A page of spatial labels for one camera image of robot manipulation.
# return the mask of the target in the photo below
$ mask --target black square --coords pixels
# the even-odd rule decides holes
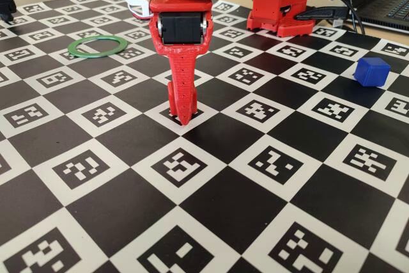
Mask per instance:
[[[245,64],[259,68],[260,70],[265,70],[266,72],[280,75],[284,73],[287,69],[296,65],[297,62],[288,60],[274,54],[269,54],[264,52],[248,61]]]
[[[388,91],[409,97],[409,77],[398,76],[394,83],[388,88]]]
[[[268,146],[249,166],[284,185],[301,167],[303,163]]]
[[[307,100],[309,100],[318,91],[303,86],[301,84],[289,81],[287,79],[276,77],[254,91],[255,94],[286,105],[292,109],[298,109]]]
[[[230,163],[262,135],[260,131],[219,113],[183,136],[221,161]]]
[[[327,257],[323,257],[324,251],[327,252]],[[294,222],[268,255],[292,273],[301,271],[295,265],[300,257],[306,257],[311,261],[309,263],[320,268],[320,272],[331,273],[342,254],[336,247]]]
[[[373,36],[360,35],[351,31],[345,32],[343,36],[337,39],[337,42],[346,45],[356,46],[359,48],[370,50],[376,46],[380,41],[380,38]]]
[[[249,68],[241,68],[229,76],[230,79],[250,86],[265,75],[257,73]]]
[[[128,66],[149,77],[154,77],[171,69],[169,59],[158,54],[129,63]]]
[[[389,263],[376,257],[374,254],[369,253],[364,265],[362,266],[360,273],[402,273],[398,269],[394,268]]]
[[[395,54],[397,56],[406,57],[409,54],[409,48],[403,47],[401,45],[395,45],[392,43],[387,43],[384,48],[382,48],[383,52],[388,52],[390,54]]]
[[[33,171],[4,183],[0,186],[0,244],[20,235],[62,207]]]
[[[331,99],[324,98],[315,107],[313,107],[312,110],[326,116],[327,118],[343,123],[355,109],[347,105],[340,104],[339,102],[334,102]]]
[[[248,104],[245,104],[243,107],[239,108],[239,110],[236,110],[236,112],[247,116],[252,120],[265,123],[280,112],[280,110],[257,100],[252,100]]]
[[[396,160],[359,144],[353,148],[343,162],[383,181],[388,179],[396,164]]]
[[[109,96],[108,92],[88,80],[77,82],[44,95],[47,100],[64,113],[84,107],[106,96]]]
[[[347,135],[299,112],[288,116],[268,134],[320,161],[327,159]]]
[[[111,257],[173,207],[163,194],[129,169],[67,209]]]
[[[91,150],[86,150],[52,169],[67,186],[75,189],[109,169],[109,166]]]
[[[409,61],[399,59],[394,56],[386,54],[379,54],[377,52],[369,51],[363,58],[381,58],[390,65],[390,71],[401,74],[403,70],[409,65]]]
[[[212,76],[218,76],[237,64],[239,64],[239,62],[211,52],[196,60],[196,68]]]
[[[129,166],[133,166],[177,137],[142,114],[102,134],[97,140]]]
[[[88,141],[91,136],[66,116],[9,138],[30,166],[36,166]]]
[[[39,94],[24,81],[17,81],[6,86],[1,86],[0,109],[6,109],[38,96]]]
[[[167,87],[156,80],[148,79],[118,92],[115,96],[140,112],[146,112],[167,100]]]
[[[182,269],[180,272],[201,272],[213,259],[196,240],[179,226],[175,226],[145,253],[138,261],[148,272],[159,272],[159,268],[150,261],[155,255],[169,270],[173,265]]]
[[[297,44],[299,46],[304,46],[311,49],[316,49],[318,51],[327,46],[329,43],[331,43],[331,41],[326,40],[324,38],[317,38],[316,36],[303,35],[296,36],[288,40],[288,43]]]
[[[323,92],[371,108],[385,91],[380,88],[365,88],[355,80],[339,76]]]
[[[267,38],[266,36],[262,35],[250,35],[247,38],[243,38],[242,40],[238,41],[238,43],[266,51],[271,47],[281,44],[282,41]]]
[[[307,59],[303,60],[302,63],[337,75],[343,73],[347,68],[354,64],[351,60],[343,59],[331,54],[325,54],[320,51],[315,52]]]
[[[369,249],[394,200],[364,182],[322,165],[291,202]]]
[[[78,74],[84,76],[85,78],[90,78],[121,65],[122,64],[120,62],[112,58],[105,57],[85,59],[76,63],[72,63],[68,67],[72,70],[75,70]]]
[[[222,111],[247,94],[249,92],[216,78],[197,87],[197,100],[218,111]]]
[[[260,271],[240,257],[228,273],[260,273]]]
[[[206,166],[207,164],[179,148],[151,167],[179,188]]]
[[[409,156],[408,124],[369,110],[352,130],[356,136]]]
[[[56,251],[53,251],[50,247],[51,244],[58,244],[61,252],[56,253]],[[48,261],[42,263],[41,260],[37,260],[33,264],[28,265],[28,261],[26,261],[24,256],[27,254],[36,255],[37,253],[39,255],[43,254],[43,258]],[[81,258],[63,234],[57,228],[54,228],[5,260],[4,265],[9,272],[55,273],[56,269],[54,266],[57,266],[59,267],[57,272],[64,273],[80,260]]]
[[[314,70],[309,70],[308,68],[301,68],[291,76],[311,84],[318,84],[327,75],[315,72]]]
[[[36,120],[49,115],[38,104],[31,104],[26,107],[14,110],[10,113],[6,113],[4,117],[14,127],[19,128],[21,126],[30,124]]]
[[[227,167],[181,207],[242,254],[286,202]]]

